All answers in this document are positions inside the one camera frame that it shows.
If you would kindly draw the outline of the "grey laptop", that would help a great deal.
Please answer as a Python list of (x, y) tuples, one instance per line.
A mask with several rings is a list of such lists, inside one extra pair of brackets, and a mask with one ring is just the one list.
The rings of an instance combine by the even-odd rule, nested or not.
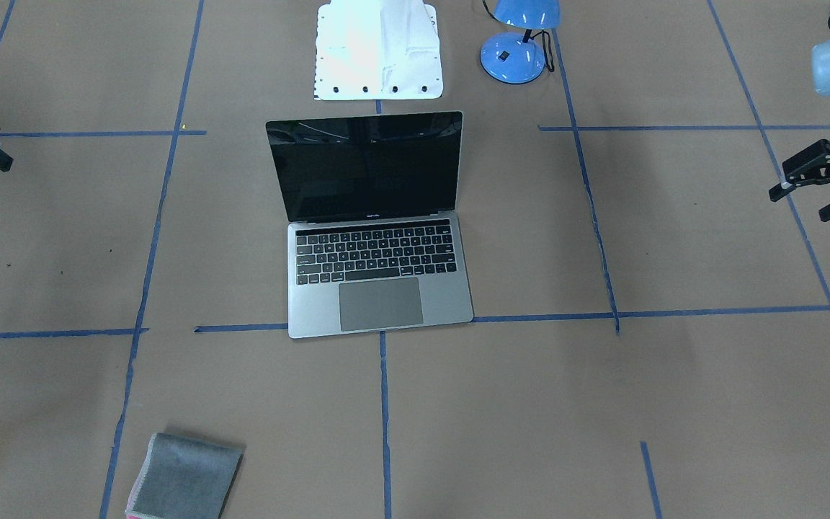
[(293, 339), (474, 318), (457, 204), (461, 111), (271, 120)]

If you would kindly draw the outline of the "blue desk lamp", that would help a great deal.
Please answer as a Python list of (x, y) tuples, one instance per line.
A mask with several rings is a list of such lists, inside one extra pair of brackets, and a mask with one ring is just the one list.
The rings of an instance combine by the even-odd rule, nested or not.
[(496, 21), (521, 30), (491, 36), (480, 49), (482, 69), (498, 82), (520, 85), (555, 69), (550, 31), (562, 21), (558, 1), (497, 1), (487, 9)]

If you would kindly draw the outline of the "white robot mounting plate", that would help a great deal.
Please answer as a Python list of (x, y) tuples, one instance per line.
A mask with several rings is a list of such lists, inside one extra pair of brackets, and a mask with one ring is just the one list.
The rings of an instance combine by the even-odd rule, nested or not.
[(314, 42), (314, 99), (442, 97), (440, 34), (431, 4), (329, 1), (318, 8)]

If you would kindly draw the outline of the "folded grey cloth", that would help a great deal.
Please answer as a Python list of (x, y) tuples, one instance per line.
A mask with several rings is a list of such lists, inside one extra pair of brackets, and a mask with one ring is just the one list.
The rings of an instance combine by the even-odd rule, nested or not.
[(152, 435), (125, 518), (220, 518), (243, 456), (237, 447)]

